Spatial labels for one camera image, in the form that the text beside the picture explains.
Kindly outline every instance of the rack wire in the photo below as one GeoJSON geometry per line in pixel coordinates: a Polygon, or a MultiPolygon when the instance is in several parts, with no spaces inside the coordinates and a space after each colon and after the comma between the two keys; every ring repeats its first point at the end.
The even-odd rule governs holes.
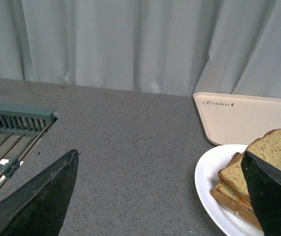
{"type": "Polygon", "coordinates": [[[54,109],[0,103],[0,189],[54,124],[54,109]]]}

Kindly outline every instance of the white plate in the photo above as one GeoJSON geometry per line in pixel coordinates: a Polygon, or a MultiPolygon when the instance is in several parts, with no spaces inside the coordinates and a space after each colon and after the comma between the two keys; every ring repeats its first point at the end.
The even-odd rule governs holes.
{"type": "Polygon", "coordinates": [[[218,171],[226,167],[233,154],[242,153],[246,147],[238,144],[215,147],[202,155],[195,170],[195,185],[199,199],[215,224],[227,236],[264,236],[261,230],[227,207],[218,204],[210,195],[210,190],[218,180],[218,171]]]}

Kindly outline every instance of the stack of bread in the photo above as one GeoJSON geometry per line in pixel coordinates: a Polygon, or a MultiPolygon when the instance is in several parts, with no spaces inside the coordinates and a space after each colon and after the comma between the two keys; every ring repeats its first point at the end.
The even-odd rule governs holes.
{"type": "MultiPolygon", "coordinates": [[[[246,150],[281,170],[281,129],[272,130],[264,137],[256,139],[246,150]]],[[[219,180],[210,193],[219,203],[262,229],[250,204],[250,195],[241,168],[243,154],[234,154],[227,167],[219,170],[219,180]]]]}

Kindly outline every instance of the sliced bread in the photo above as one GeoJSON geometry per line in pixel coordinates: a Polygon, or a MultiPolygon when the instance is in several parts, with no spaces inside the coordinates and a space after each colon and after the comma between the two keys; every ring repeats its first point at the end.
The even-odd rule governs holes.
{"type": "MultiPolygon", "coordinates": [[[[256,139],[248,145],[246,150],[281,170],[281,129],[272,130],[265,134],[263,138],[256,139]]],[[[250,202],[247,184],[241,168],[242,158],[243,155],[220,170],[218,177],[236,193],[240,194],[242,198],[250,202]]]]}

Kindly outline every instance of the dish rack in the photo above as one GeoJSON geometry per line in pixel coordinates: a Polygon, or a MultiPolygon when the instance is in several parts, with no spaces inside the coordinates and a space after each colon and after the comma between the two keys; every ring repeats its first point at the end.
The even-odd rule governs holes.
{"type": "Polygon", "coordinates": [[[0,188],[54,124],[54,109],[0,102],[0,188]]]}

